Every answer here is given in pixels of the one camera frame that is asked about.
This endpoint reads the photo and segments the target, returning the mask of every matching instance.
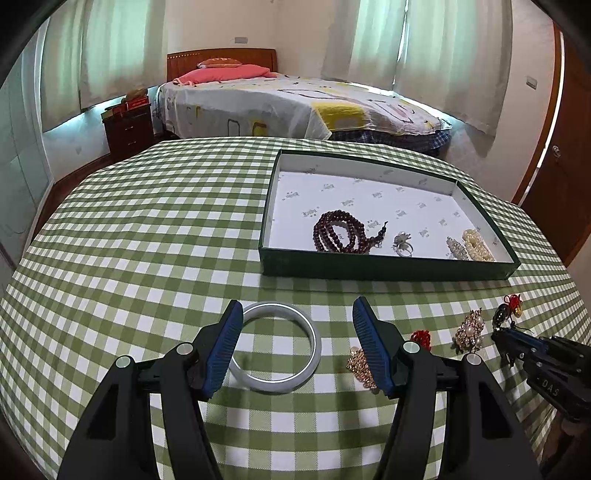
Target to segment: white jade bangle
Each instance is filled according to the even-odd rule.
[[[246,307],[244,309],[244,323],[255,317],[265,314],[294,320],[304,329],[306,334],[308,334],[312,348],[310,360],[301,372],[281,380],[263,380],[262,378],[253,377],[247,374],[236,363],[234,357],[232,357],[232,360],[230,360],[230,372],[242,385],[251,388],[252,390],[273,393],[288,393],[292,390],[295,390],[302,383],[308,380],[320,363],[320,354],[322,351],[320,335],[318,334],[318,330],[316,329],[314,323],[301,311],[292,305],[286,305],[284,303],[278,303],[275,301],[261,301]]]

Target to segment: green checkered tablecloth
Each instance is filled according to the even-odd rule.
[[[508,281],[382,283],[269,278],[257,251],[265,194],[280,148],[325,151],[423,168],[463,181],[522,261]],[[431,331],[433,353],[454,356],[452,336],[470,309],[486,332],[506,294],[521,293],[522,326],[588,342],[579,292],[552,247],[518,207],[496,199],[444,161],[383,145],[270,138],[160,143],[83,181],[24,255],[0,304],[0,406],[23,447],[54,478],[85,405],[113,360],[161,356],[217,322],[230,299],[295,304],[322,336],[313,378],[291,394],[245,390],[230,374],[209,404],[207,433],[226,479],[371,478],[395,403],[345,368],[358,345],[351,306],[368,299],[403,335]],[[255,374],[298,371],[310,351],[286,320],[245,327],[236,359]],[[539,454],[553,409],[517,368],[500,366],[486,335],[480,351]],[[154,395],[160,475],[173,478]],[[427,477],[436,476],[445,400],[437,396]]]

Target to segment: door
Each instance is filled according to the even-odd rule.
[[[521,206],[568,265],[591,232],[591,73],[566,37],[564,42],[556,127]]]

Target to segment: dark red bead necklace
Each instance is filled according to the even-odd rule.
[[[346,225],[347,234],[349,235],[349,243],[346,246],[343,246],[339,236],[335,233],[333,229],[334,223],[344,223]],[[314,225],[314,245],[319,252],[329,251],[364,254],[384,240],[387,223],[384,224],[376,236],[367,238],[365,236],[365,225],[350,213],[344,212],[343,210],[326,212],[322,214],[320,220]],[[355,248],[357,237],[359,237],[359,242],[357,248]]]

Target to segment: wooden nightstand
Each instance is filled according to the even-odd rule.
[[[111,155],[124,160],[154,145],[150,106],[144,105],[103,120]]]

